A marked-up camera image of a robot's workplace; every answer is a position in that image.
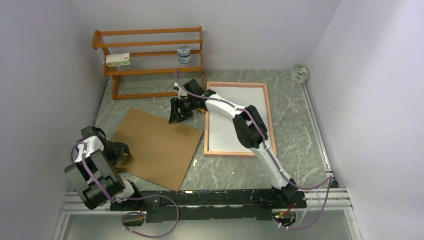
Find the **brown backing board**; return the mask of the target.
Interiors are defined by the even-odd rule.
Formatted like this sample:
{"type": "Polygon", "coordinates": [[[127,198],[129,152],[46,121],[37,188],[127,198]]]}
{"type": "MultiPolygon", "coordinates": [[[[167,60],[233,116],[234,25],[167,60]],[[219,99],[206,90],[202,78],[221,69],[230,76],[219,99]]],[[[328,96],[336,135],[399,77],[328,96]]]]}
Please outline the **brown backing board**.
{"type": "Polygon", "coordinates": [[[131,108],[112,141],[124,143],[129,154],[116,167],[164,188],[179,191],[203,131],[131,108]]]}

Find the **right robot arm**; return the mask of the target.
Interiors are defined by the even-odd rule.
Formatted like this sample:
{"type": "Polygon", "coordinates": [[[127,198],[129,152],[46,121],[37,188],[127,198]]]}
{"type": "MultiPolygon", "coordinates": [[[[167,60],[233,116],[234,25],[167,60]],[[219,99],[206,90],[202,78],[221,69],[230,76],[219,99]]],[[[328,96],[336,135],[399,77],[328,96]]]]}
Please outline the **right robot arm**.
{"type": "Polygon", "coordinates": [[[215,113],[231,121],[239,143],[254,153],[266,170],[276,204],[286,208],[294,201],[299,187],[271,149],[268,129],[254,105],[235,104],[211,89],[203,89],[195,79],[185,84],[176,79],[174,90],[178,94],[170,100],[169,124],[192,118],[195,109],[215,113]]]}

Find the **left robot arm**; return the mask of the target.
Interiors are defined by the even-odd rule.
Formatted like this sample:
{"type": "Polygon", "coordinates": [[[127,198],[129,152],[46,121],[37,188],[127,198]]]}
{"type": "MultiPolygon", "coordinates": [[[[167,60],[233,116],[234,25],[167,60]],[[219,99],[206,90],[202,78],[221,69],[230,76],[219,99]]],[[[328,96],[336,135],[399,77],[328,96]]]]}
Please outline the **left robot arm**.
{"type": "Polygon", "coordinates": [[[130,155],[127,144],[108,140],[95,126],[81,130],[82,138],[72,147],[71,164],[64,173],[82,203],[94,210],[110,203],[111,211],[138,211],[144,207],[143,196],[136,185],[124,180],[116,166],[130,155]]]}

